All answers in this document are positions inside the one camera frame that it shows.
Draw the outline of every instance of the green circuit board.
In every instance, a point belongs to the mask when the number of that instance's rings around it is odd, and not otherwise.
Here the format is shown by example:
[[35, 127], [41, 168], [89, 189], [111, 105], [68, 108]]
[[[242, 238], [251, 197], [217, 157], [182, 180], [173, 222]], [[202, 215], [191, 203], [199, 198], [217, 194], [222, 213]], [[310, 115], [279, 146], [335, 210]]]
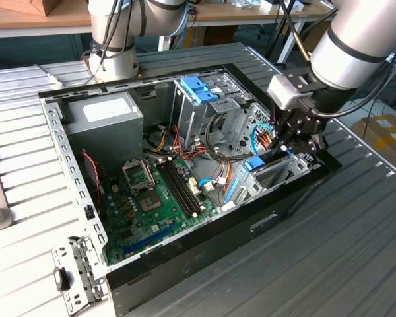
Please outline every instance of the green circuit board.
[[[180, 158], [177, 158], [172, 164], [178, 170], [188, 171], [186, 164]], [[173, 236], [196, 224], [203, 223], [217, 213], [211, 200], [201, 196], [201, 199], [196, 198], [199, 205], [202, 206], [201, 213], [196, 217], [187, 217], [157, 168], [151, 166], [150, 171], [156, 183], [155, 191], [144, 190], [133, 195], [122, 171], [111, 182], [102, 182], [106, 193], [103, 199], [106, 200], [107, 220], [103, 221], [103, 225], [109, 240], [106, 244], [109, 265], [116, 264], [136, 252], [143, 251], [147, 246], [155, 245], [168, 236]], [[192, 176], [184, 175], [183, 179], [184, 184], [190, 189], [187, 181], [189, 177]], [[114, 192], [115, 182], [117, 183], [116, 192]], [[159, 237], [147, 245], [126, 252], [129, 246], [138, 242], [142, 243], [144, 239], [157, 234]]]

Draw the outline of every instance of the blue pcie slot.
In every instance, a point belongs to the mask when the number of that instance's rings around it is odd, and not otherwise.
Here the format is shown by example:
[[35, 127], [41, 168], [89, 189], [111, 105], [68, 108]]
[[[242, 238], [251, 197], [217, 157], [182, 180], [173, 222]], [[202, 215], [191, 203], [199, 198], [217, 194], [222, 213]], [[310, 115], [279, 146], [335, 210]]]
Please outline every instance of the blue pcie slot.
[[150, 235], [149, 237], [142, 239], [141, 241], [135, 242], [134, 244], [131, 244], [130, 246], [124, 247], [123, 252], [125, 254], [128, 254], [132, 251], [138, 250], [139, 248], [142, 248], [143, 246], [150, 244], [151, 242], [153, 242], [155, 240], [158, 240], [160, 238], [167, 236], [170, 233], [170, 231], [172, 231], [172, 229], [176, 226], [176, 224], [177, 223], [173, 223], [169, 227], [162, 229], [162, 230]]

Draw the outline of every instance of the wooden table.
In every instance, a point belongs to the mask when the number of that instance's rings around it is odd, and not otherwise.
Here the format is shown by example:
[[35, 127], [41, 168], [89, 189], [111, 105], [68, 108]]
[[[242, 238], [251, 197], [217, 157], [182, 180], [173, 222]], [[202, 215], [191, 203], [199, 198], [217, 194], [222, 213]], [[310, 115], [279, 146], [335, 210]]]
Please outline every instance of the wooden table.
[[[328, 8], [317, 1], [306, 5], [303, 11], [291, 14], [296, 23], [295, 28], [300, 32], [305, 22], [314, 21], [327, 11]], [[239, 9], [229, 3], [200, 3], [195, 26], [270, 24], [275, 22], [276, 15], [277, 10], [268, 11], [260, 6]], [[190, 18], [187, 26], [192, 24], [193, 19]], [[62, 0], [47, 17], [0, 9], [0, 38], [78, 33], [91, 33], [90, 14], [85, 0]], [[281, 62], [287, 58], [293, 44], [294, 40], [290, 37], [280, 56]], [[167, 50], [168, 46], [169, 38], [161, 36], [159, 50]]]

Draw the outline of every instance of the workbench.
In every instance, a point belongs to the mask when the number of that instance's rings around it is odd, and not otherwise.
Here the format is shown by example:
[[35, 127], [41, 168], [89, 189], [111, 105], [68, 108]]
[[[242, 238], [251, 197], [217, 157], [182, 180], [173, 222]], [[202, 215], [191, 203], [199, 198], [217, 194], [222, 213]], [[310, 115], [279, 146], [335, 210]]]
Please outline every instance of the workbench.
[[[225, 44], [139, 54], [144, 75], [234, 63], [265, 90], [273, 66]], [[68, 87], [78, 61], [44, 66]], [[37, 93], [36, 67], [0, 71], [0, 178], [15, 224], [0, 231], [0, 317], [66, 316], [50, 249], [79, 235]], [[130, 316], [396, 316], [396, 170], [337, 120], [329, 152], [343, 165], [293, 217]], [[105, 300], [79, 316], [114, 316]]]
[[[298, 32], [306, 22], [313, 22], [328, 12], [328, 8], [315, 1], [306, 5], [303, 11], [292, 13]], [[197, 5], [197, 18], [190, 17], [187, 27], [224, 26], [243, 24], [271, 24], [276, 19], [277, 10], [268, 11], [260, 6], [239, 9], [229, 3], [216, 4], [202, 2]], [[14, 36], [39, 36], [53, 34], [91, 33], [90, 13], [85, 0], [62, 0], [47, 16], [30, 15], [17, 11], [0, 9], [0, 38]], [[158, 50], [169, 49], [169, 37], [161, 36]], [[294, 45], [293, 36], [289, 36], [278, 62], [283, 63]]]

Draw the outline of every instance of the metal grating surface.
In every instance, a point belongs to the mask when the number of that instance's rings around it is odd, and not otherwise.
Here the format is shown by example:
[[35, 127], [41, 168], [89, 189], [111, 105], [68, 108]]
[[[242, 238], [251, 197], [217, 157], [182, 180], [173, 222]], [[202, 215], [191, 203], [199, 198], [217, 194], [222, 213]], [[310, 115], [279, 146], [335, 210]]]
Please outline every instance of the metal grating surface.
[[[275, 72], [241, 44], [146, 53], [146, 74], [235, 63], [265, 89]], [[80, 62], [48, 65], [67, 86]], [[16, 225], [0, 231], [0, 316], [65, 316], [49, 250], [81, 233], [36, 93], [35, 67], [0, 71], [0, 173]], [[291, 219], [139, 307], [132, 316], [396, 316], [396, 174], [330, 123], [345, 166]], [[81, 316], [113, 316], [103, 302]]]

